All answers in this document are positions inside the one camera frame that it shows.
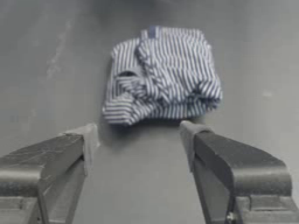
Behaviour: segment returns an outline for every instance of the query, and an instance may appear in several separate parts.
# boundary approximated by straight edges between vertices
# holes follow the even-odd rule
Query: striped shirt
[[[202,116],[221,99],[211,46],[199,30],[153,26],[114,48],[103,108],[110,123]]]

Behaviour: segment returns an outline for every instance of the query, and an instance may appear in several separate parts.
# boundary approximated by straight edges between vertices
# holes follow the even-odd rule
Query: blue and white striped fabric
[[[221,103],[211,46],[199,30],[153,26],[113,51],[107,121],[202,116]]]

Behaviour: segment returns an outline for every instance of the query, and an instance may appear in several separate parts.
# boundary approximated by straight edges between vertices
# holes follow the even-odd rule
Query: cloth
[[[117,45],[103,108],[107,121],[202,116],[221,103],[221,79],[202,31],[153,26]]]

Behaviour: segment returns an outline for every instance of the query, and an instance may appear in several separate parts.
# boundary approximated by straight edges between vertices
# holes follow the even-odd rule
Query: gray table surface
[[[101,116],[110,51],[149,25],[199,28],[225,100],[205,122],[282,158],[299,202],[299,1],[0,0],[0,154],[99,124],[75,224],[203,223],[178,124]]]

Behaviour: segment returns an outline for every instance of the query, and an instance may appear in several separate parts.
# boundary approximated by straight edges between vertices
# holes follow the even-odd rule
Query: folded shirt
[[[211,46],[199,30],[151,26],[114,48],[103,108],[110,123],[202,116],[221,99]]]

